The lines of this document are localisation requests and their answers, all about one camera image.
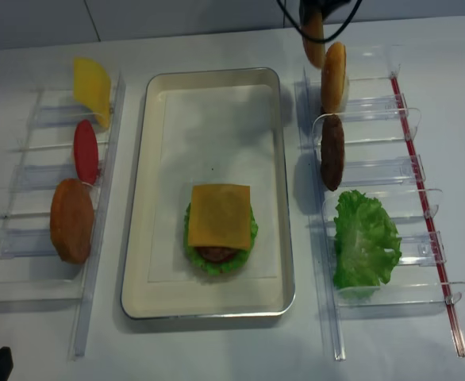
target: white tray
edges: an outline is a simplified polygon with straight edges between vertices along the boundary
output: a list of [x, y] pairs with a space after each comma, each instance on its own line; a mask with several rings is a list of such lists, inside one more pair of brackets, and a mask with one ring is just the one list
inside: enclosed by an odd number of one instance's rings
[[[131, 318], [283, 314], [294, 299], [279, 78], [270, 69], [148, 84], [121, 304]], [[251, 187], [259, 225], [240, 271], [211, 277], [183, 249], [192, 186]]]

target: burger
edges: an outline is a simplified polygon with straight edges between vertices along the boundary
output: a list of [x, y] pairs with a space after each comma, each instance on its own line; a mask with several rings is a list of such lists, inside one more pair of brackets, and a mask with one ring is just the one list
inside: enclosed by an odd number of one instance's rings
[[206, 184], [192, 189], [183, 244], [193, 265], [211, 275], [242, 267], [258, 229], [250, 205], [250, 187]]

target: cheese slice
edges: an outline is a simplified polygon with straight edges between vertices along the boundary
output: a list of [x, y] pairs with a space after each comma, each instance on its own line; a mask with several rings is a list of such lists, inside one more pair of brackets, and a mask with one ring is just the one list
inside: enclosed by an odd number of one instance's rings
[[95, 113], [104, 129], [109, 128], [111, 78], [98, 63], [88, 58], [74, 58], [74, 99]]
[[250, 187], [197, 185], [192, 190], [189, 246], [250, 249]]

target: red stripe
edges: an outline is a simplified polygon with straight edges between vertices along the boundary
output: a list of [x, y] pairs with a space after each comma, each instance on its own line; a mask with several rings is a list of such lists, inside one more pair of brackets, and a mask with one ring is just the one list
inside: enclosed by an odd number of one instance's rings
[[[402, 103], [402, 93], [400, 91], [400, 86], [398, 85], [398, 80], [395, 75], [391, 77], [391, 86], [393, 87], [393, 91], [395, 95], [400, 95], [398, 97], [398, 108], [403, 109], [404, 105]], [[402, 128], [405, 134], [405, 142], [407, 143], [407, 149], [409, 150], [409, 154], [416, 155], [416, 149], [414, 148], [414, 143], [413, 139], [410, 136], [410, 129], [409, 129], [409, 122], [407, 121], [407, 117], [402, 114], [400, 117], [400, 120], [402, 121]], [[421, 177], [421, 169], [419, 165], [414, 167], [415, 175]], [[425, 185], [423, 182], [418, 182], [417, 183], [417, 189], [420, 191], [425, 190]], [[423, 207], [423, 210], [429, 210], [429, 203], [428, 199], [426, 197], [426, 192], [420, 192], [420, 199], [421, 199], [421, 206]], [[433, 224], [433, 218], [432, 216], [426, 216], [426, 226], [428, 231], [435, 232], [436, 228], [435, 225]], [[435, 253], [436, 257], [436, 262], [437, 262], [437, 272], [439, 273], [439, 279], [441, 283], [447, 283], [448, 282], [448, 274], [446, 273], [446, 267], [442, 263], [442, 252], [440, 250], [440, 246], [438, 244], [435, 244], [433, 247], [433, 252]], [[444, 293], [444, 300], [448, 300], [452, 296], [452, 291], [449, 285], [443, 284], [442, 286], [442, 291]], [[453, 335], [453, 341], [455, 342], [455, 348], [456, 348], [456, 353], [460, 357], [465, 357], [465, 341], [463, 339], [463, 334], [462, 330], [460, 329], [460, 325], [458, 323], [458, 317], [456, 315], [455, 311], [455, 306], [446, 304], [446, 309], [448, 311], [448, 316], [449, 316], [449, 322], [451, 324], [452, 328], [452, 335]]]

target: hamburger patty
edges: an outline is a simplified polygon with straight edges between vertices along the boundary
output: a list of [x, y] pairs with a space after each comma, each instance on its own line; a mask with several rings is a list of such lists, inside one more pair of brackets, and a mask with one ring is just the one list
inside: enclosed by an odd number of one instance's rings
[[209, 262], [216, 264], [227, 262], [238, 252], [235, 248], [220, 248], [220, 247], [196, 247], [198, 253]]
[[335, 191], [342, 182], [345, 149], [342, 121], [336, 115], [325, 118], [321, 141], [321, 178], [326, 187]]
[[77, 179], [65, 179], [52, 197], [51, 242], [61, 260], [84, 264], [90, 255], [94, 210], [88, 189]]

